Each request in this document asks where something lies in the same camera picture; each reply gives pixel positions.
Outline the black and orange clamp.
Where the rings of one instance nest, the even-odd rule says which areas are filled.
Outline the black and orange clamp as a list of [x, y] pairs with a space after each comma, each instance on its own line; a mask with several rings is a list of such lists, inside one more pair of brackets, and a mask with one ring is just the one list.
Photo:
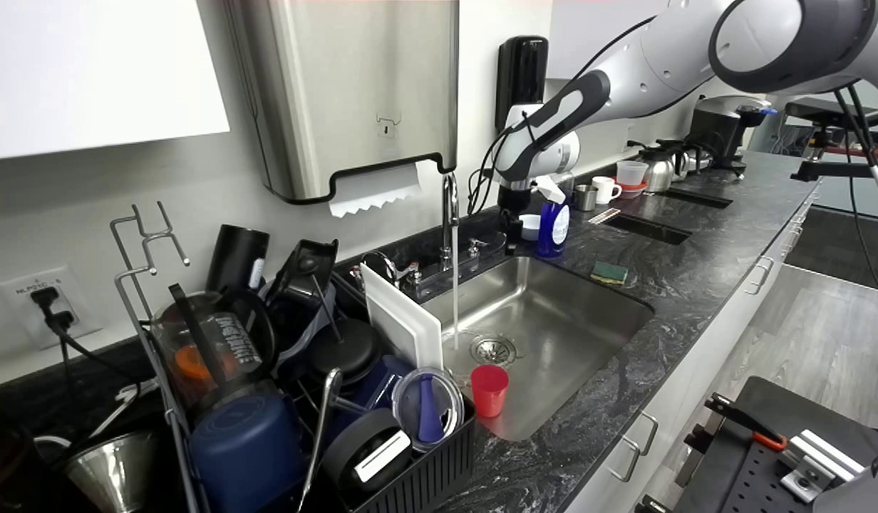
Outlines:
[[779, 434], [758, 416], [739, 406], [737, 402], [720, 393], [712, 393], [704, 406], [728, 421], [738, 423], [752, 432], [752, 439], [772, 452], [783, 452], [790, 439]]

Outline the white mug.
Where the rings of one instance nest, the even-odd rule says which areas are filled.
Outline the white mug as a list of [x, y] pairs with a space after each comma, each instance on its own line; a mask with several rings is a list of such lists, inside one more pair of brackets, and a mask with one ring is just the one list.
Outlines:
[[610, 201], [621, 195], [624, 188], [612, 177], [596, 176], [592, 179], [592, 187], [595, 192], [595, 204], [606, 205]]

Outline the blue plastic container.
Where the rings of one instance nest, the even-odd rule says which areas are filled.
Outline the blue plastic container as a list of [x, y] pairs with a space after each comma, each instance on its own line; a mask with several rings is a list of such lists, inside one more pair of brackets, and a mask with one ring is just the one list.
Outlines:
[[208, 413], [189, 452], [213, 513], [259, 513], [304, 478], [294, 411], [277, 393], [240, 397]]

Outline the chrome faucet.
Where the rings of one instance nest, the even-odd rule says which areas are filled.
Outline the chrome faucet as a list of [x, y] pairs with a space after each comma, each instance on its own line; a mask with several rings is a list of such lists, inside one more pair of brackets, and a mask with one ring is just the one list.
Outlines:
[[[491, 211], [461, 217], [458, 186], [453, 184], [454, 177], [451, 172], [443, 175], [439, 227], [360, 254], [351, 260], [352, 265], [344, 273], [345, 280], [358, 291], [364, 290], [360, 275], [360, 265], [364, 264], [396, 286], [396, 272], [416, 261], [422, 273], [419, 286], [396, 288], [416, 300], [423, 300], [439, 290], [450, 288], [454, 276], [470, 276], [478, 270], [482, 261], [501, 253], [505, 236], [497, 229], [497, 214]], [[466, 254], [469, 238], [488, 243], [478, 259], [469, 259]]]

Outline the black plastic container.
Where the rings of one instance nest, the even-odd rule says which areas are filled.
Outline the black plastic container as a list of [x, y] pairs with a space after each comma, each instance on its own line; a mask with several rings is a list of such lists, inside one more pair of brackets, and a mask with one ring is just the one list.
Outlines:
[[339, 241], [302, 239], [261, 296], [277, 340], [284, 345], [298, 341], [321, 306], [337, 259]]

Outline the white paper towel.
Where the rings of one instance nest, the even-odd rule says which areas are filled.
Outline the white paper towel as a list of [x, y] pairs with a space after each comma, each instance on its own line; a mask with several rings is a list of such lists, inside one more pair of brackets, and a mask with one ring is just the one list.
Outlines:
[[422, 192], [415, 163], [340, 177], [328, 202], [332, 217], [342, 218]]

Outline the clear blender jar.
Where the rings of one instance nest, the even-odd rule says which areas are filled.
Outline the clear blender jar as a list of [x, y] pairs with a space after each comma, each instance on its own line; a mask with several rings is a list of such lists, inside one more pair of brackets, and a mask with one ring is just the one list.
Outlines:
[[188, 415], [204, 415], [270, 377], [277, 335], [256, 292], [168, 290], [172, 303], [153, 315], [151, 332]]

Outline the white cutting board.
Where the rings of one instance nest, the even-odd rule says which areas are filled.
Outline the white cutting board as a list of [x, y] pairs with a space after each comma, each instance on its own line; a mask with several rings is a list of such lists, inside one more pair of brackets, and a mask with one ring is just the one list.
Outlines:
[[445, 370], [439, 319], [367, 265], [358, 268], [374, 328], [413, 366]]

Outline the blue spray bottle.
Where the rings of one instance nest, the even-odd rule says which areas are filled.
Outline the blue spray bottle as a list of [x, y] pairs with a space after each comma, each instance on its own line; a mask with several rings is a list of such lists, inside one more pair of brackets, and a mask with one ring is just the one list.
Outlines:
[[569, 230], [569, 205], [565, 192], [549, 175], [537, 177], [534, 183], [537, 191], [544, 196], [536, 254], [543, 259], [553, 259], [561, 256], [564, 251], [567, 230]]

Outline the black coffee machine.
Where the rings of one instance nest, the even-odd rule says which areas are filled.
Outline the black coffee machine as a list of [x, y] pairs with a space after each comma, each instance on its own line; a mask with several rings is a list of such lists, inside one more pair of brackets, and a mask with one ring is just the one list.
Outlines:
[[748, 95], [700, 98], [686, 140], [712, 156], [713, 169], [732, 171], [741, 180], [746, 165], [736, 153], [745, 131], [776, 112], [771, 102]]

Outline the green and yellow sponge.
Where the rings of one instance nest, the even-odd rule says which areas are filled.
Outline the green and yellow sponge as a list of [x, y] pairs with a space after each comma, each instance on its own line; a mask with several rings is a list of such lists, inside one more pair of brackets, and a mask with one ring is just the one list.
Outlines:
[[592, 267], [592, 272], [590, 272], [590, 277], [603, 284], [623, 286], [628, 279], [629, 273], [628, 267], [596, 261]]

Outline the stainless steel sink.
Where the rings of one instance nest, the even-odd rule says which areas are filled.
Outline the stainless steel sink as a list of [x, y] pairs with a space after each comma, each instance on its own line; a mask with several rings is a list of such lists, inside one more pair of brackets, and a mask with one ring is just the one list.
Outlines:
[[443, 364], [465, 395], [479, 365], [507, 371], [500, 415], [482, 425], [530, 438], [654, 317], [650, 305], [530, 257], [510, 259], [425, 302]]

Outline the white wall socket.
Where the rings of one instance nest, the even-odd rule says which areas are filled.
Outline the white wall socket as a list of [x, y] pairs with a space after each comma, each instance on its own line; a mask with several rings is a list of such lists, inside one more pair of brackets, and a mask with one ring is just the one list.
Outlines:
[[0, 293], [9, 305], [12, 316], [24, 328], [36, 350], [45, 350], [60, 344], [43, 319], [42, 310], [31, 298], [43, 289], [54, 289], [58, 298], [51, 305], [54, 313], [71, 312], [71, 337], [87, 336], [103, 328], [90, 302], [83, 293], [77, 276], [68, 265], [37, 271], [0, 282]]

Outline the black tumbler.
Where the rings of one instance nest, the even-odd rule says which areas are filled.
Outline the black tumbler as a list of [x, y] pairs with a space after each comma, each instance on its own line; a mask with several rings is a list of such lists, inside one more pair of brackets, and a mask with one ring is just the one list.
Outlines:
[[213, 256], [205, 279], [205, 290], [230, 289], [257, 291], [265, 279], [263, 270], [270, 234], [233, 224], [219, 228]]

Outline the black round lid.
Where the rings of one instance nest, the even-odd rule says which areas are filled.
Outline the black round lid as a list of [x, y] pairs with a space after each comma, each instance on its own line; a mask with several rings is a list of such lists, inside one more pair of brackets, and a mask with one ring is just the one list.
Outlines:
[[323, 328], [306, 348], [306, 374], [322, 383], [329, 371], [341, 371], [344, 387], [361, 382], [383, 357], [383, 337], [376, 328], [356, 318], [339, 318], [338, 335]]

